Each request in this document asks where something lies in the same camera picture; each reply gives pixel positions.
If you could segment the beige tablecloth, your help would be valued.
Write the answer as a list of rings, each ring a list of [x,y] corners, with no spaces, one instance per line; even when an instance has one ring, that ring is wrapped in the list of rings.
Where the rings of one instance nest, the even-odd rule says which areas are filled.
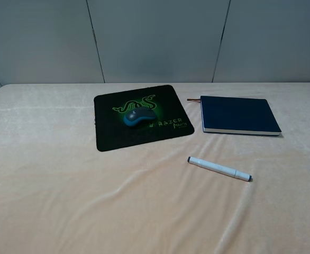
[[[0,253],[310,253],[310,83],[176,84],[194,134],[99,152],[94,97],[138,88],[0,88]],[[201,95],[265,98],[282,137],[202,132]]]

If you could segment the blue black computer mouse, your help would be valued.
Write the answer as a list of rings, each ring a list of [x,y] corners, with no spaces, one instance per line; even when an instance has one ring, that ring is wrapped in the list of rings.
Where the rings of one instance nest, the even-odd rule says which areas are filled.
[[[154,110],[148,107],[136,107],[125,113],[123,122],[128,127],[135,127],[140,123],[155,119],[157,119],[157,115]]]

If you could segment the white marker pen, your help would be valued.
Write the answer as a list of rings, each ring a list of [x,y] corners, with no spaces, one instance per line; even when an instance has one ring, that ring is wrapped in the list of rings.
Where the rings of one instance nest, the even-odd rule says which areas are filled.
[[[209,161],[198,159],[198,158],[191,157],[191,156],[188,157],[187,162],[192,165],[202,167],[204,169],[211,170],[216,173],[223,174],[223,175],[233,177],[236,179],[240,179],[246,182],[252,181],[252,176],[250,174],[247,174],[247,173],[244,173],[239,170],[232,169],[226,166],[215,164],[213,162],[209,162]]]

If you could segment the dark blue notebook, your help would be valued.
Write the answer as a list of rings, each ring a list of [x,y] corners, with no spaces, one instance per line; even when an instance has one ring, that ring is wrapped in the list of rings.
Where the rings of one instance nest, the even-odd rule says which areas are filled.
[[[201,96],[199,102],[205,133],[279,136],[282,131],[266,99]]]

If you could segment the black green Razer mousepad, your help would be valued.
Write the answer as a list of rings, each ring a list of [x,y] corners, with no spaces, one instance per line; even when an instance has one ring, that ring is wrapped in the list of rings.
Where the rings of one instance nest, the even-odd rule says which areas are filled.
[[[194,133],[194,127],[171,85],[94,98],[96,148],[111,151]]]

